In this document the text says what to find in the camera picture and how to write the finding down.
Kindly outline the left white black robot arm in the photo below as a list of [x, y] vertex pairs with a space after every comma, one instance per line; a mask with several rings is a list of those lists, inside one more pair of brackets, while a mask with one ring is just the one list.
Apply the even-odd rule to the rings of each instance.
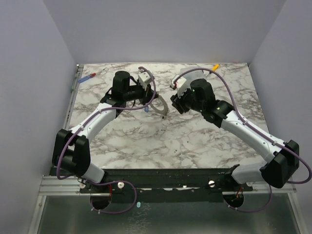
[[82, 123], [70, 130], [61, 129], [56, 135], [52, 164], [56, 166], [56, 175], [60, 180], [60, 171], [91, 181], [96, 192], [106, 190], [108, 181], [104, 170], [91, 162], [90, 143], [95, 136], [120, 113], [127, 110], [127, 102], [139, 100], [146, 107], [156, 97], [156, 83], [152, 73], [139, 67], [138, 79], [130, 85], [133, 77], [126, 71], [117, 71], [113, 86], [101, 99], [97, 108]]

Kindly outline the aluminium left side rail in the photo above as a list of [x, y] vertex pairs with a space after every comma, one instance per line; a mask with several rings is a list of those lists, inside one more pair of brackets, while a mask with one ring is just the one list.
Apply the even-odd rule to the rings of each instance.
[[[69, 105], [68, 105], [68, 108], [67, 108], [67, 112], [66, 112], [66, 115], [65, 115], [65, 121], [64, 121], [64, 124], [63, 124], [63, 127], [61, 129], [64, 129], [64, 130], [68, 130], [69, 129], [69, 125], [70, 125], [70, 120], [71, 120], [71, 117], [72, 117], [72, 113], [73, 113], [73, 108], [74, 108], [74, 104], [75, 104], [75, 100], [76, 100], [76, 97], [77, 97], [77, 93], [78, 93], [78, 80], [81, 78], [82, 76], [82, 73], [83, 73], [83, 68], [84, 68], [84, 65], [83, 64], [78, 64], [77, 65], [77, 71], [76, 71], [76, 74], [74, 76], [74, 81], [73, 81], [73, 84], [72, 84], [72, 87], [71, 87], [71, 95], [70, 95], [70, 99], [69, 99]], [[58, 152], [58, 135], [59, 135], [59, 132], [57, 133], [57, 136], [56, 136], [56, 140], [55, 140], [55, 144], [54, 144], [54, 150], [53, 150], [53, 157], [52, 157], [52, 164], [54, 167], [57, 166], [57, 160], [58, 160], [58, 155], [56, 155], [55, 153]]]

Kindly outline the yellow handled screwdriver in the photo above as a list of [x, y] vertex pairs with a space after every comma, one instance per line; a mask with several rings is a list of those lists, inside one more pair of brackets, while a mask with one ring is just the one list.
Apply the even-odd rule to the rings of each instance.
[[217, 69], [219, 68], [219, 64], [215, 65], [213, 68], [212, 68], [212, 71], [216, 71]]

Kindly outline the clear plastic screw box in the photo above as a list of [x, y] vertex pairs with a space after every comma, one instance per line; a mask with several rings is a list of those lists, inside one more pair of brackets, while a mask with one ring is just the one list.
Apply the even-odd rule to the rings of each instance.
[[[186, 67], [186, 68], [182, 68], [180, 69], [180, 74], [189, 71], [191, 69], [194, 69], [194, 67]], [[182, 76], [183, 78], [185, 78], [186, 80], [194, 80], [194, 79], [201, 79], [201, 78], [205, 78], [205, 74], [204, 71], [202, 70], [196, 70], [196, 71], [192, 71], [189, 72], [185, 75]]]

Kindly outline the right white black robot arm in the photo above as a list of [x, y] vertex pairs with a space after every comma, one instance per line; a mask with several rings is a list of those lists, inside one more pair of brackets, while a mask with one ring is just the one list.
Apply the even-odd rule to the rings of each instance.
[[234, 191], [241, 184], [261, 181], [282, 188], [298, 169], [299, 160], [292, 155], [292, 152], [299, 152], [295, 141], [284, 142], [253, 124], [252, 127], [263, 134], [258, 135], [247, 126], [248, 120], [238, 117], [231, 104], [215, 98], [211, 84], [205, 79], [181, 78], [174, 88], [177, 94], [171, 97], [172, 106], [180, 114], [189, 110], [199, 112], [207, 122], [234, 134], [262, 156], [260, 163], [233, 166], [224, 178], [228, 190]]

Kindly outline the aluminium rail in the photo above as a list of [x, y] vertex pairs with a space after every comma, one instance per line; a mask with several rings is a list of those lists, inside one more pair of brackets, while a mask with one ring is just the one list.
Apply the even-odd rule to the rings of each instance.
[[42, 196], [71, 196], [80, 192], [78, 179], [70, 176], [59, 180], [56, 176], [43, 176], [39, 187], [39, 195]]
[[[73, 108], [74, 108], [74, 104], [75, 104], [75, 100], [76, 100], [76, 97], [77, 97], [77, 93], [78, 93], [78, 80], [81, 78], [82, 76], [82, 73], [83, 73], [83, 68], [84, 68], [84, 65], [83, 64], [78, 64], [77, 65], [77, 71], [76, 71], [76, 74], [74, 76], [74, 81], [73, 81], [73, 84], [72, 84], [72, 87], [71, 87], [71, 95], [70, 95], [70, 99], [69, 99], [69, 105], [68, 105], [68, 108], [67, 108], [67, 112], [66, 112], [66, 115], [65, 115], [65, 121], [64, 121], [64, 124], [63, 124], [63, 127], [61, 129], [64, 129], [64, 130], [68, 130], [69, 129], [69, 125], [70, 125], [70, 120], [71, 120], [71, 117], [72, 117], [72, 113], [73, 113]], [[59, 132], [57, 133], [57, 136], [56, 136], [56, 140], [55, 140], [55, 144], [54, 144], [54, 150], [53, 150], [53, 157], [52, 157], [52, 164], [54, 167], [57, 166], [57, 160], [58, 160], [58, 155], [56, 155], [55, 153], [58, 152], [58, 135], [59, 135]]]

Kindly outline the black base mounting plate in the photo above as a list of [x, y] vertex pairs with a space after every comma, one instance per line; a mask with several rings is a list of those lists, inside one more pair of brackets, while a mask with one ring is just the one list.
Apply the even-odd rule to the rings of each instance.
[[123, 181], [120, 189], [116, 184], [87, 183], [82, 194], [93, 198], [112, 196], [114, 203], [171, 202], [222, 202], [223, 192], [252, 191], [246, 184], [239, 185], [230, 178], [230, 169], [106, 169], [103, 182]]

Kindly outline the aluminium front rail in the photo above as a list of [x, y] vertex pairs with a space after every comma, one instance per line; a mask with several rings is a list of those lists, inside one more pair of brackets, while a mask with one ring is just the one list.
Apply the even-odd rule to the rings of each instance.
[[80, 192], [78, 179], [70, 176], [59, 180], [56, 176], [43, 176], [39, 187], [39, 195], [42, 196], [71, 196]]

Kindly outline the blue red handled screwdriver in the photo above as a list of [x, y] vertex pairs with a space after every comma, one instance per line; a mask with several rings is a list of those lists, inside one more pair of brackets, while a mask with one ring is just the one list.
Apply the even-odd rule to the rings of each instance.
[[89, 75], [87, 75], [87, 76], [84, 76], [84, 77], [80, 78], [80, 79], [78, 80], [78, 84], [81, 84], [81, 83], [83, 83], [83, 82], [86, 82], [87, 80], [89, 80], [89, 79], [91, 79], [91, 78], [93, 78], [93, 77], [95, 77], [95, 76], [101, 74], [101, 73], [102, 73], [103, 71], [105, 71], [105, 70], [106, 70], [106, 69], [102, 69], [102, 70], [100, 70], [100, 71], [97, 72], [97, 73], [92, 73], [92, 74], [89, 74]]

